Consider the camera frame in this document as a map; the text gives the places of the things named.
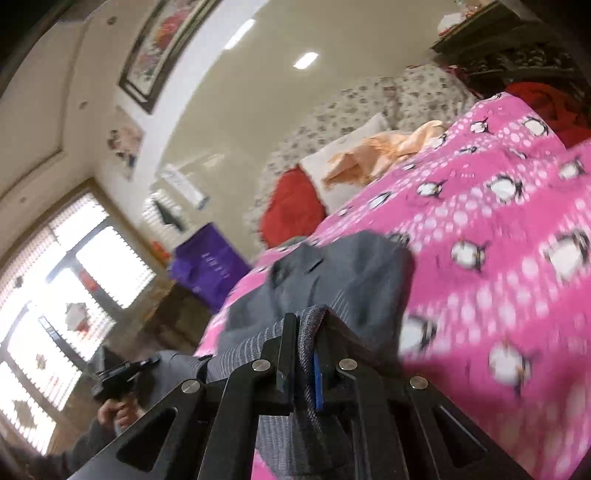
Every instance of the framed picture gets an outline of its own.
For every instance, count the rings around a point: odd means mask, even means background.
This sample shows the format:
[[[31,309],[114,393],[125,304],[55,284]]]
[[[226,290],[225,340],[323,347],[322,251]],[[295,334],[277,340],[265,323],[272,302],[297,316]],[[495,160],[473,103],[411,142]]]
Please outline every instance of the framed picture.
[[[161,0],[127,57],[119,86],[148,113],[183,48],[221,0]]]
[[[124,177],[131,180],[144,140],[144,131],[120,106],[115,107],[107,147],[121,166]]]

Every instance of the peach cloth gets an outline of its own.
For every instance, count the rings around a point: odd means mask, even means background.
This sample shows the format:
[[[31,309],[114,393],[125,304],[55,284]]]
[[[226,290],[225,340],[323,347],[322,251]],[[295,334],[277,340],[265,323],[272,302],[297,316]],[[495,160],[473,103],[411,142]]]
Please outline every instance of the peach cloth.
[[[431,139],[440,137],[444,131],[442,122],[432,120],[413,133],[387,131],[368,137],[358,147],[333,156],[322,183],[326,188],[337,183],[368,185],[393,165],[420,152]]]

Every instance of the silver bolt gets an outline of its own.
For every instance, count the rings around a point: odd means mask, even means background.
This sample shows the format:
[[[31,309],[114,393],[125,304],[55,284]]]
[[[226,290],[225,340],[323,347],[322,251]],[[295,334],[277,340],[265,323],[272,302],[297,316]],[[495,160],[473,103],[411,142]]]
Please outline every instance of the silver bolt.
[[[423,377],[412,377],[410,379],[410,386],[416,390],[425,390],[429,386],[429,382]]]
[[[183,393],[195,393],[200,387],[201,385],[197,380],[187,380],[181,386],[181,390],[183,390]]]
[[[357,362],[355,360],[353,360],[352,358],[343,358],[339,362],[339,367],[341,368],[341,370],[347,370],[347,371],[355,370],[357,368]]]
[[[252,369],[255,372],[266,372],[267,370],[269,370],[271,367],[271,364],[269,362],[269,360],[263,360],[263,359],[259,359],[259,360],[255,360],[252,363]]]

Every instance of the person's hand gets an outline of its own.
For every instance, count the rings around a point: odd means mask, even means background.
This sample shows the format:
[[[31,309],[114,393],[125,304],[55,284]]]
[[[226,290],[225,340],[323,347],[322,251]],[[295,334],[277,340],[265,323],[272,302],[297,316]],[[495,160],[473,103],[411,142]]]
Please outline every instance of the person's hand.
[[[127,397],[123,401],[117,401],[111,398],[99,408],[96,417],[104,428],[112,430],[117,425],[125,430],[143,414],[137,400]]]

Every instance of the recessed ceiling light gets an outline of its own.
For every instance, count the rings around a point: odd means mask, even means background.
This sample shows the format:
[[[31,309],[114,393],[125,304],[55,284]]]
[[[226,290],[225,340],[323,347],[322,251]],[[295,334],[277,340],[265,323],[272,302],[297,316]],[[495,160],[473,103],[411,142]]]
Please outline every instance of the recessed ceiling light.
[[[300,70],[308,68],[315,59],[318,58],[318,54],[309,51],[308,53],[304,53],[304,56],[300,58],[297,62],[294,63],[294,67]]]
[[[228,40],[228,43],[226,43],[224,50],[230,50],[230,48],[232,48],[234,45],[236,45],[240,41],[240,39],[246,34],[246,32],[248,32],[251,29],[251,27],[254,24],[255,24],[255,21],[252,18],[245,21],[244,24],[238,29],[238,31],[236,33],[234,33],[232,38],[230,40]]]

